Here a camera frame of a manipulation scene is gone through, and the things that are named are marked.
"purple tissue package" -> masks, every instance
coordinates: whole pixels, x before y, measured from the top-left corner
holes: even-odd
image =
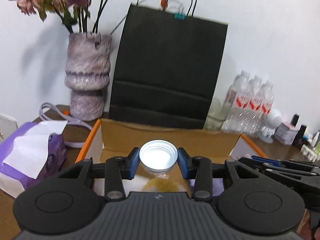
[[[4,159],[12,151],[14,139],[24,135],[35,125],[37,123],[26,122],[0,144],[0,188],[14,198],[24,190],[57,173],[66,159],[66,147],[63,136],[52,134],[49,136],[48,142],[48,159],[36,179],[30,178],[3,163]]]

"brown tabletop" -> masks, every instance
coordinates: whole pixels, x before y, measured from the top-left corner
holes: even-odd
[[[68,106],[59,105],[57,107],[61,111],[69,110]],[[49,110],[46,114],[52,119],[62,120],[62,118],[52,110]],[[108,113],[104,113],[103,118],[108,118]],[[93,126],[95,124],[95,121],[88,122],[88,124]],[[84,142],[89,135],[89,132],[90,131],[84,127],[68,125],[63,131],[63,138],[66,141],[71,142]],[[80,149],[67,147],[67,159],[64,162],[62,169],[75,163],[79,152]],[[0,190],[0,240],[11,240],[20,232],[20,229],[12,213],[13,201],[13,197]]]
[[[58,106],[63,110],[69,110],[68,106]],[[55,120],[61,120],[60,116],[54,111],[49,110],[46,113],[50,118]],[[103,115],[103,118],[108,118],[108,113]],[[90,125],[94,125],[95,121],[89,122]],[[83,127],[67,126],[63,131],[63,137],[66,141],[72,142],[84,142],[89,135],[89,130]],[[274,139],[272,144],[262,142],[258,138],[250,138],[269,158],[271,159],[282,159],[282,160],[307,160],[300,151],[292,146],[285,146]],[[72,149],[67,147],[66,155],[67,159],[63,164],[62,168],[65,168],[73,163],[80,152],[80,149]],[[0,190],[0,240],[11,240],[19,232],[20,229],[12,213],[12,204],[14,198],[9,196],[7,193]]]

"white tissue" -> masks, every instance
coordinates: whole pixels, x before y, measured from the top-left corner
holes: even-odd
[[[48,159],[48,140],[52,133],[62,134],[68,121],[42,121],[13,141],[11,153],[3,163],[36,179]]]

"ribbed gray panel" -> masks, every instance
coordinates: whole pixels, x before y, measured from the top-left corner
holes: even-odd
[[[108,203],[100,216],[79,231],[61,236],[22,232],[16,240],[299,240],[282,236],[251,236],[229,227],[207,203],[186,193],[132,192],[122,202]]]

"textured ceramic vase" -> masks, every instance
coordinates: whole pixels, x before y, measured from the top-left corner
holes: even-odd
[[[109,85],[111,37],[95,33],[69,36],[65,85],[72,89],[70,113],[84,121],[102,116],[103,88]]]

